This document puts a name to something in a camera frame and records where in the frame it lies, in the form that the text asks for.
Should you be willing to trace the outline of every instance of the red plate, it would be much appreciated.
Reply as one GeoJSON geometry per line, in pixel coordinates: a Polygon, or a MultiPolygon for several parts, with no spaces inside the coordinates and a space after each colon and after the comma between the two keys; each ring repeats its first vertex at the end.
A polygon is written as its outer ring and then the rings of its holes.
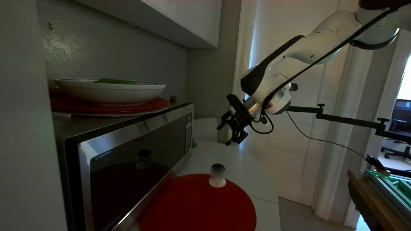
{"type": "Polygon", "coordinates": [[[208,185],[209,175],[173,179],[141,213],[141,231],[254,231],[255,209],[235,184],[208,185]]]}
{"type": "Polygon", "coordinates": [[[72,99],[69,96],[54,96],[50,99],[50,102],[52,112],[104,117],[138,116],[153,112],[160,112],[168,108],[168,100],[163,98],[155,98],[150,102],[146,102],[145,104],[118,104],[115,107],[96,105],[72,99]]]}

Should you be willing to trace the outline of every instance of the plate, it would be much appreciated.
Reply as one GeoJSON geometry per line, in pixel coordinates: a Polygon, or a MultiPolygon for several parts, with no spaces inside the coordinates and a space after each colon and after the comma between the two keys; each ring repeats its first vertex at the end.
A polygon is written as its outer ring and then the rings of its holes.
{"type": "Polygon", "coordinates": [[[218,189],[208,180],[203,173],[172,179],[138,216],[140,230],[255,230],[248,194],[228,180],[218,189]]]}
{"type": "Polygon", "coordinates": [[[155,98],[138,105],[124,107],[100,107],[96,104],[88,104],[66,95],[50,98],[51,111],[54,113],[90,116],[90,117],[129,117],[142,116],[150,113],[158,113],[168,109],[168,100],[163,98],[155,98]]]}
{"type": "Polygon", "coordinates": [[[54,80],[60,90],[69,96],[106,107],[144,104],[155,99],[165,89],[163,84],[106,84],[96,81],[99,80],[54,80]]]}

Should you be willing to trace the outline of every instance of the stainless steel microwave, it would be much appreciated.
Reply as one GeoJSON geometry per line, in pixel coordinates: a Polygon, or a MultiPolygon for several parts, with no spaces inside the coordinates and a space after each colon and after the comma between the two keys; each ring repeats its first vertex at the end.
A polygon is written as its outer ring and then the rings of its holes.
{"type": "Polygon", "coordinates": [[[126,230],[183,163],[194,105],[128,118],[54,118],[68,230],[126,230]]]}

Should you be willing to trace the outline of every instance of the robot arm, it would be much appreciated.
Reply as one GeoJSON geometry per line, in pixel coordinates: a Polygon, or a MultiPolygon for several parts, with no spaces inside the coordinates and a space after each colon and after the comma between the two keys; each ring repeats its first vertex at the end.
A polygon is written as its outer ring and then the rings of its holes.
{"type": "Polygon", "coordinates": [[[395,40],[399,28],[411,31],[411,0],[359,0],[359,9],[336,12],[309,35],[296,36],[269,54],[241,78],[241,89],[250,98],[241,103],[227,99],[232,111],[222,116],[218,130],[228,125],[232,138],[241,143],[260,112],[282,113],[290,105],[291,81],[314,64],[325,63],[346,44],[361,49],[379,49],[395,40]]]}

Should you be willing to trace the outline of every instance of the small white object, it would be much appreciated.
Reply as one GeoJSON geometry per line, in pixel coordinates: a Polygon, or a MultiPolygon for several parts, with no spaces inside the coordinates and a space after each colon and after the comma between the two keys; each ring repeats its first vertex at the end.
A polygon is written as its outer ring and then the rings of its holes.
{"type": "Polygon", "coordinates": [[[144,104],[155,99],[164,89],[163,84],[136,82],[99,84],[97,80],[54,80],[68,95],[99,105],[144,104]]]}
{"type": "Polygon", "coordinates": [[[209,177],[208,184],[212,188],[223,188],[226,186],[227,181],[224,179],[214,179],[214,177],[209,177]]]}

